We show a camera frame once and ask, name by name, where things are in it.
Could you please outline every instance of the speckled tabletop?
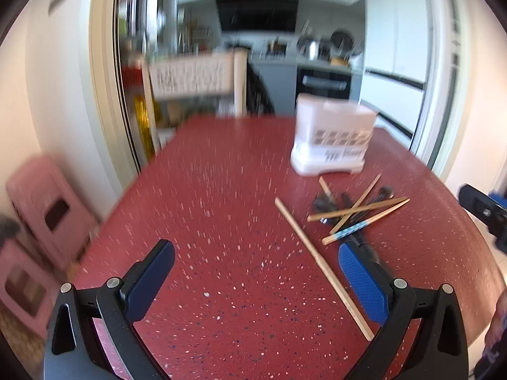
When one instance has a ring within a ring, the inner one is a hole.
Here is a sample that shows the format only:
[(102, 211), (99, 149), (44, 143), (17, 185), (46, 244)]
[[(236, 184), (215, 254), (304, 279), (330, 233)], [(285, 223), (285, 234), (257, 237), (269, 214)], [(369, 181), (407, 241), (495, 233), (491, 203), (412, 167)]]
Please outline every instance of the speckled tabletop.
[[(195, 118), (126, 192), (91, 245), (78, 288), (122, 276), (159, 238), (176, 263), (135, 328), (173, 378), (340, 379), (367, 341), (312, 256), (274, 205), (280, 197), (346, 286), (328, 227), (306, 223), (317, 178), (290, 165), (291, 118)], [(414, 287), (455, 287), (468, 342), (489, 323), (504, 282), (489, 248), (452, 194), (384, 130), (376, 130), (364, 170), (325, 175), (356, 199), (378, 173), (412, 200), (366, 229), (396, 276)], [(391, 375), (417, 327), (409, 328)], [(118, 375), (124, 368), (101, 326)]]

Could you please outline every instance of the black range hood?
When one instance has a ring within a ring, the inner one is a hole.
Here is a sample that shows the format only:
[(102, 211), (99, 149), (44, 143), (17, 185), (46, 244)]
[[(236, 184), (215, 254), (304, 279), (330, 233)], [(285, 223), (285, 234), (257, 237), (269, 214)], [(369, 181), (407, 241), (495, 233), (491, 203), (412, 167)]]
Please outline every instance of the black range hood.
[(293, 33), (299, 0), (216, 0), (222, 31)]

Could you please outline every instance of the metal screw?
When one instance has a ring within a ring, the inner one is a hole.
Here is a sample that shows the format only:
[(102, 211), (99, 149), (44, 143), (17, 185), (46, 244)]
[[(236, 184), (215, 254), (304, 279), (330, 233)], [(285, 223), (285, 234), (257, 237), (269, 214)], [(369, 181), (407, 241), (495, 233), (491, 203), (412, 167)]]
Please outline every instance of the metal screw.
[(60, 287), (60, 291), (62, 293), (68, 293), (70, 289), (72, 289), (72, 284), (70, 283), (63, 283), (62, 286)]
[(452, 288), (452, 286), (450, 284), (444, 284), (442, 286), (442, 290), (447, 293), (447, 294), (452, 294), (454, 292), (454, 289)]
[(107, 281), (106, 284), (110, 289), (113, 289), (117, 287), (118, 284), (120, 284), (120, 279), (118, 277), (112, 277)]
[(403, 279), (396, 279), (395, 280), (395, 287), (399, 289), (406, 289), (407, 288), (407, 282)]

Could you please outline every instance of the wooden chopstick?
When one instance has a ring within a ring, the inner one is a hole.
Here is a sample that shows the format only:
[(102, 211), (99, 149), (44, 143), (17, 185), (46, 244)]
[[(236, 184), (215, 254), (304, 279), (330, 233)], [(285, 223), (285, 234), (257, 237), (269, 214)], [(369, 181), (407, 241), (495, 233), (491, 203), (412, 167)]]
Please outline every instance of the wooden chopstick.
[(322, 190), (324, 191), (324, 194), (328, 196), (328, 199), (331, 203), (336, 204), (336, 200), (333, 197), (333, 193), (331, 192), (331, 189), (329, 188), (328, 184), (325, 182), (323, 177), (320, 177), (318, 180), (320, 187), (322, 187)]
[(374, 337), (373, 331), (368, 326), (368, 323), (362, 316), (361, 312), (348, 295), (347, 291), (345, 290), (345, 287), (342, 286), (336, 275), (333, 273), (331, 267), (329, 267), (329, 264), (325, 261), (323, 256), (320, 255), (320, 253), (312, 244), (308, 236), (306, 236), (305, 232), (301, 229), (297, 221), (294, 219), (290, 211), (287, 209), (287, 207), (285, 207), (285, 205), (281, 202), (281, 200), (278, 197), (275, 199), (275, 205), (277, 206), (278, 210), (280, 210), (282, 216), (284, 216), (285, 219), (288, 221), (288, 223), (291, 225), (292, 229), (296, 232), (296, 234), (301, 239), (303, 244), (306, 246), (310, 254), (313, 256), (315, 262), (320, 267), (320, 269), (322, 270), (328, 281), (331, 283), (336, 293), (340, 297), (341, 301), (343, 302), (343, 304), (345, 304), (345, 307), (347, 307), (348, 312), (350, 313), (352, 318), (354, 318), (354, 321), (357, 323), (357, 325), (363, 332), (366, 340), (372, 341)]
[[(379, 181), (380, 179), (380, 174), (375, 177), (375, 180), (373, 180), (373, 182), (368, 186), (368, 188), (364, 191), (363, 195), (361, 197), (359, 197), (359, 200), (356, 201), (356, 203), (352, 206), (353, 209), (359, 207), (361, 205), (361, 203), (363, 202), (363, 200), (366, 198), (366, 196), (369, 194), (370, 191), (372, 191), (372, 189), (375, 187), (375, 184), (377, 184), (377, 181)], [(334, 226), (331, 231), (329, 232), (329, 234), (334, 234), (336, 233), (339, 229), (342, 228), (342, 226), (345, 224), (345, 222), (351, 217), (352, 214), (346, 214), (345, 216), (342, 217), (342, 219), (338, 222), (338, 224), (336, 226)]]
[(383, 211), (382, 213), (379, 213), (373, 217), (370, 217), (366, 219), (365, 221), (362, 221), (358, 224), (354, 224), (353, 226), (350, 226), (349, 228), (346, 228), (345, 230), (339, 231), (336, 234), (333, 234), (332, 236), (326, 237), (322, 239), (322, 243), (327, 246), (328, 244), (331, 244), (337, 240), (340, 240), (341, 238), (344, 238), (348, 235), (351, 235), (352, 233), (361, 230), (362, 228), (365, 228), (366, 226), (369, 226), (372, 223), (375, 223), (375, 221), (380, 220), (382, 217), (387, 216), (388, 214), (392, 213), (393, 211), (399, 209), (401, 206), (404, 206), (406, 203), (408, 203), (410, 199), (406, 199), (405, 201), (402, 201), (401, 203), (397, 204), (394, 207), (391, 207), (390, 209), (387, 209)]
[(405, 201), (408, 197), (400, 197), (398, 199), (389, 199), (386, 201), (380, 201), (378, 203), (368, 204), (367, 206), (357, 207), (355, 209), (345, 209), (338, 211), (330, 211), (329, 213), (318, 213), (318, 214), (310, 214), (307, 218), (308, 221), (320, 221), (321, 218), (335, 218), (340, 216), (345, 216), (346, 214), (354, 214), (361, 213), (363, 211), (376, 210), (381, 209), (383, 207), (392, 206), (394, 204), (401, 203)]

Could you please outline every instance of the pink plastic stool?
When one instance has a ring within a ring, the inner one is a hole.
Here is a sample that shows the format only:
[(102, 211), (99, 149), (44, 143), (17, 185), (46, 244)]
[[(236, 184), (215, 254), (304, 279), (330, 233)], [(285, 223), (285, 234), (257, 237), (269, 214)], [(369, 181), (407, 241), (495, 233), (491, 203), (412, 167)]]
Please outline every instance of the pink plastic stool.
[[(46, 290), (46, 294), (34, 316), (7, 293), (7, 279), (16, 266)], [(6, 240), (4, 242), (0, 249), (0, 300), (26, 327), (43, 339), (46, 338), (46, 326), (53, 311), (59, 289), (58, 282), (32, 260), (14, 241)]]
[(6, 189), (42, 252), (55, 267), (66, 270), (97, 221), (63, 174), (49, 157), (34, 157), (7, 180)]

